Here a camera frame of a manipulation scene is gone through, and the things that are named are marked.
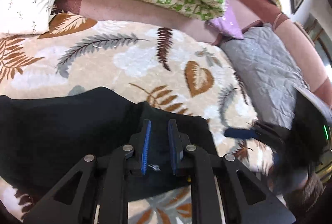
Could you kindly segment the black pants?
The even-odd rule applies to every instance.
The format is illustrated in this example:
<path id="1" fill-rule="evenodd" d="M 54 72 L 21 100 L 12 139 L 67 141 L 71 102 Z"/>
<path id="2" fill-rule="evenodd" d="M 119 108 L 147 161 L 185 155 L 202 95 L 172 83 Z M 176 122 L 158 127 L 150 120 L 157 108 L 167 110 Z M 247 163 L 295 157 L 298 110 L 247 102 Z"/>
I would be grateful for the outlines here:
<path id="1" fill-rule="evenodd" d="M 1 177 L 27 193 L 42 196 L 80 159 L 102 157 L 129 142 L 144 120 L 151 121 L 148 163 L 159 166 L 144 178 L 130 178 L 129 200 L 156 196 L 187 185 L 172 173 L 168 121 L 210 154 L 216 154 L 208 123 L 132 103 L 99 87 L 61 98 L 15 100 L 1 96 Z"/>

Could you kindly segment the grey quilted blanket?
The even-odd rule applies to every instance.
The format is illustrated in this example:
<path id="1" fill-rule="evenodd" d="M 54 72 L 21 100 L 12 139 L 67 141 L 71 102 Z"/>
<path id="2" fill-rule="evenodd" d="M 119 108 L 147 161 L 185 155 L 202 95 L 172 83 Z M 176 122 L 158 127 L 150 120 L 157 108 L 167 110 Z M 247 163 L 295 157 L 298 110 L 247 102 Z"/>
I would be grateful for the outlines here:
<path id="1" fill-rule="evenodd" d="M 241 40 L 221 45 L 262 121 L 290 129 L 296 88 L 308 88 L 302 71 L 271 24 L 251 27 Z"/>

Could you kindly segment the leaf pattern fleece blanket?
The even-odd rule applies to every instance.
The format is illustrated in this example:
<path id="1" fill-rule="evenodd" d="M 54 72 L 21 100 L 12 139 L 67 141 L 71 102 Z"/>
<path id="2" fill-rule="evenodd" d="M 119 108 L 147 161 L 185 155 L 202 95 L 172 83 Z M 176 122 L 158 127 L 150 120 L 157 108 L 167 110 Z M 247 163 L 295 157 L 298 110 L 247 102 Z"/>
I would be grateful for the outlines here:
<path id="1" fill-rule="evenodd" d="M 224 136 L 257 118 L 228 57 L 187 34 L 139 22 L 58 13 L 42 35 L 1 36 L 1 94 L 15 99 L 70 96 L 99 86 L 134 103 L 207 120 L 220 156 L 232 153 L 267 173 L 272 151 Z"/>

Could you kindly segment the purple cloth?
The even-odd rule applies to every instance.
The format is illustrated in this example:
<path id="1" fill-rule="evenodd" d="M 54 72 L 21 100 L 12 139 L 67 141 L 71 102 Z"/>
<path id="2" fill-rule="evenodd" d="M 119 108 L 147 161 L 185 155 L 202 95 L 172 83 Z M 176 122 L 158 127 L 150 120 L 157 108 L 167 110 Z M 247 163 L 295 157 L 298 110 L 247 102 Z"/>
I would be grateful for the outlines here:
<path id="1" fill-rule="evenodd" d="M 222 36 L 231 37 L 233 39 L 243 39 L 242 29 L 239 27 L 230 5 L 227 6 L 223 16 L 208 20 L 207 25 Z"/>

